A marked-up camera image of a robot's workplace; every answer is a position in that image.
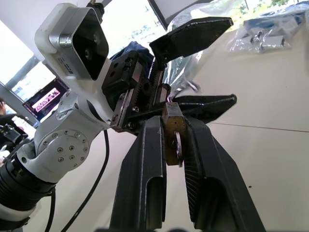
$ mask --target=screen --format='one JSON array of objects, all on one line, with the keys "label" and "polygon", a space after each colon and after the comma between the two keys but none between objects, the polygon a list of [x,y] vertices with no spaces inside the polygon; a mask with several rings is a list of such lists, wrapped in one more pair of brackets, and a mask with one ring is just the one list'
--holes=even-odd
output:
[{"label": "screen", "polygon": [[47,86],[26,101],[23,106],[41,121],[60,102],[60,98],[69,88],[59,78],[52,80]]}]

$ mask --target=transparent plastic bag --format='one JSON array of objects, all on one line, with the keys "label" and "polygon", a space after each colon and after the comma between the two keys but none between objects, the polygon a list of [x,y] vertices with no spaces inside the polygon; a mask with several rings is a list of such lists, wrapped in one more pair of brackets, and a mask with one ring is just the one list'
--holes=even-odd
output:
[{"label": "transparent plastic bag", "polygon": [[308,9],[309,3],[302,2],[244,21],[228,43],[228,51],[263,53],[290,48],[306,22]]},{"label": "transparent plastic bag", "polygon": [[[193,5],[180,12],[169,24],[167,32],[189,22],[191,19],[204,18],[208,16],[230,16],[230,12],[235,5],[239,5],[242,0],[214,0],[210,3]],[[200,88],[192,88],[192,82],[199,71],[200,62],[207,55],[207,50],[200,51],[188,57],[180,57],[168,63],[164,72],[163,83],[171,86],[171,96],[179,94],[179,89],[191,88],[197,92]]]}]

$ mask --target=white robotic arm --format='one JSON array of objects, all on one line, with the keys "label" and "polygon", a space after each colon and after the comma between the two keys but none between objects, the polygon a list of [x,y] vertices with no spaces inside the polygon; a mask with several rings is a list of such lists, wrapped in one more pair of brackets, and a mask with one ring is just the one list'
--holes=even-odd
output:
[{"label": "white robotic arm", "polygon": [[88,116],[79,97],[68,91],[60,105],[37,129],[34,141],[17,152],[23,166],[42,181],[57,183],[88,156],[93,139],[106,129]]}]

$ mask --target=window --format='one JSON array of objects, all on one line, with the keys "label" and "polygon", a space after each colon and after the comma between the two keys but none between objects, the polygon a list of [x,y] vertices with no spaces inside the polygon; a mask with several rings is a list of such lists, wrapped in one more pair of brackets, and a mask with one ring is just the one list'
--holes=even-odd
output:
[{"label": "window", "polygon": [[0,81],[25,102],[55,76],[1,21],[0,33]]},{"label": "window", "polygon": [[12,91],[25,102],[54,79],[55,76],[40,62],[12,88]]},{"label": "window", "polygon": [[109,57],[137,41],[150,51],[149,43],[166,32],[147,0],[112,0],[101,24],[109,44]]},{"label": "window", "polygon": [[30,49],[0,21],[0,81],[8,81],[33,56]]},{"label": "window", "polygon": [[242,0],[239,4],[233,5],[230,15],[234,25],[230,30],[238,29],[245,20],[256,18],[266,12],[276,11],[302,1],[305,0]]}]

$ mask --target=cable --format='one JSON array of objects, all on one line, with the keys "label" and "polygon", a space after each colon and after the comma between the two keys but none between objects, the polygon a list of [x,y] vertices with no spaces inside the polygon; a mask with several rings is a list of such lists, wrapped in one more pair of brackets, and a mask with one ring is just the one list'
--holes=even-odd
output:
[{"label": "cable", "polygon": [[86,204],[88,203],[89,199],[91,198],[93,192],[96,190],[96,187],[98,186],[98,183],[105,171],[109,156],[110,156],[110,144],[108,141],[108,133],[107,130],[104,131],[104,137],[105,137],[105,145],[106,145],[106,155],[105,155],[105,161],[103,163],[102,169],[98,174],[98,177],[95,181],[95,183],[93,184],[93,187],[91,188],[90,192],[88,193],[87,197],[85,198],[84,202],[81,204],[81,206],[78,208],[78,210],[76,211],[76,213],[74,214],[74,216],[71,218],[71,220],[67,223],[67,225],[63,228],[63,230],[61,232],[66,232],[68,230],[68,228],[72,225],[72,223],[75,221],[75,219],[77,218],[77,216],[80,214],[80,212],[83,210],[83,208],[86,206]]},{"label": "cable", "polygon": [[52,227],[54,214],[55,214],[55,206],[56,206],[56,189],[54,189],[51,194],[49,218],[48,218],[45,232],[49,232],[50,228]]}]

